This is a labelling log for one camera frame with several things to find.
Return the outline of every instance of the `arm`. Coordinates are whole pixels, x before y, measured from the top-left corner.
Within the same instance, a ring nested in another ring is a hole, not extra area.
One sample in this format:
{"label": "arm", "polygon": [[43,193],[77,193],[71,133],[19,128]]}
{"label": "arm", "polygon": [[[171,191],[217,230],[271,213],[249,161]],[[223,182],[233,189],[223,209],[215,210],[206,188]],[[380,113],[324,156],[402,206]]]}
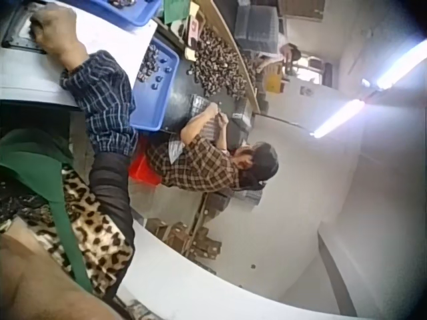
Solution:
{"label": "arm", "polygon": [[257,68],[257,71],[261,72],[268,65],[271,65],[272,63],[280,62],[280,61],[283,61],[283,60],[284,60],[284,58],[282,56],[281,57],[276,57],[276,58],[266,59],[263,63],[260,64],[260,66]]}
{"label": "arm", "polygon": [[135,150],[137,133],[129,124],[135,109],[131,86],[124,70],[106,51],[88,55],[76,35],[73,10],[49,3],[31,17],[36,42],[58,58],[67,71],[60,84],[85,113],[86,129],[95,151],[89,175],[91,190],[133,244],[127,168]]}
{"label": "arm", "polygon": [[181,130],[181,141],[184,145],[189,145],[200,133],[205,124],[217,114],[218,105],[216,103],[211,103],[205,111],[190,120],[190,122]]}
{"label": "arm", "polygon": [[130,155],[137,132],[129,124],[135,109],[125,71],[106,51],[99,51],[76,68],[64,72],[61,86],[69,90],[86,118],[95,160],[89,182],[92,192],[132,245],[133,219],[127,190]]}
{"label": "arm", "polygon": [[220,135],[218,136],[218,140],[216,141],[216,147],[220,150],[227,150],[227,125],[228,118],[224,113],[220,113],[220,117],[218,119],[218,123],[220,125]]}
{"label": "arm", "polygon": [[221,128],[220,135],[216,141],[216,147],[219,150],[227,150],[227,127]]}

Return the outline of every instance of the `blue plastic tray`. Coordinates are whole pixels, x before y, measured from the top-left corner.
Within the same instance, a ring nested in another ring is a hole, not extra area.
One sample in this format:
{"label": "blue plastic tray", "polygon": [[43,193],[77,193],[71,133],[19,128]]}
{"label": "blue plastic tray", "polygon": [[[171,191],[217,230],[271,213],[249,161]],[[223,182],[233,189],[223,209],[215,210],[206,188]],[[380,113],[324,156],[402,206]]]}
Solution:
{"label": "blue plastic tray", "polygon": [[136,0],[134,5],[118,9],[108,3],[108,0],[61,0],[74,7],[85,10],[118,27],[142,27],[155,15],[160,8],[161,0]]}
{"label": "blue plastic tray", "polygon": [[[153,38],[151,44],[159,49],[158,60],[167,59],[167,62],[159,62],[159,71],[154,73],[149,80],[141,82],[135,81],[133,86],[133,98],[135,99],[136,110],[131,114],[131,126],[148,131],[158,131],[165,117],[167,101],[175,79],[175,74],[179,65],[178,55],[162,42]],[[172,68],[170,73],[166,73],[167,67]],[[155,78],[162,76],[157,90],[151,86],[158,83]]]}

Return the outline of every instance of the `ceiling light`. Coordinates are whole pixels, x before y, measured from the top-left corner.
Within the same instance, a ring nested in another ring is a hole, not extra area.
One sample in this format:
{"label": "ceiling light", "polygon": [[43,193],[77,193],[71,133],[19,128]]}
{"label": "ceiling light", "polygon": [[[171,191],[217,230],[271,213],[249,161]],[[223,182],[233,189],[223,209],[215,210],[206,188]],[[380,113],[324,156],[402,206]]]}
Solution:
{"label": "ceiling light", "polygon": [[362,85],[366,88],[369,88],[371,86],[371,83],[366,79],[362,79]]}
{"label": "ceiling light", "polygon": [[377,86],[383,90],[391,88],[417,64],[427,58],[427,40],[405,53],[393,66],[377,81]]}
{"label": "ceiling light", "polygon": [[333,116],[324,122],[319,128],[317,128],[311,135],[316,139],[319,139],[329,132],[333,131],[336,127],[339,127],[355,115],[365,106],[365,102],[361,100],[351,100],[347,102],[340,110],[338,110]]}

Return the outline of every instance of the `checkered shirt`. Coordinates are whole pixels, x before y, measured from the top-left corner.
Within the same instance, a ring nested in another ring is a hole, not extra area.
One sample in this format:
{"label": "checkered shirt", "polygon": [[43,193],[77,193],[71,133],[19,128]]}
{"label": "checkered shirt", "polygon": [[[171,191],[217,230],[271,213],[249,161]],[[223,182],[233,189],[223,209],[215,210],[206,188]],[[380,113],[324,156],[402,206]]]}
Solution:
{"label": "checkered shirt", "polygon": [[62,72],[60,84],[85,113],[86,130],[95,154],[132,155],[137,131],[129,124],[135,110],[126,72],[107,51],[98,51],[72,73]]}
{"label": "checkered shirt", "polygon": [[168,142],[150,145],[147,158],[168,187],[203,192],[239,187],[239,171],[230,157],[200,135],[185,146],[173,164],[169,160]]}

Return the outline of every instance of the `red stool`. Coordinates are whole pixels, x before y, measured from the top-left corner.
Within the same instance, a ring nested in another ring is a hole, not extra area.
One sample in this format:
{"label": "red stool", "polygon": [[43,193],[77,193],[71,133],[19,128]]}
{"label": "red stool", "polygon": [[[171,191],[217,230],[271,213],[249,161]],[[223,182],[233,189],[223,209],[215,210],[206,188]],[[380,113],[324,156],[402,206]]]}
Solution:
{"label": "red stool", "polygon": [[136,181],[141,181],[155,187],[161,183],[161,177],[149,167],[147,156],[145,155],[146,149],[147,141],[140,139],[139,155],[129,168],[129,176]]}

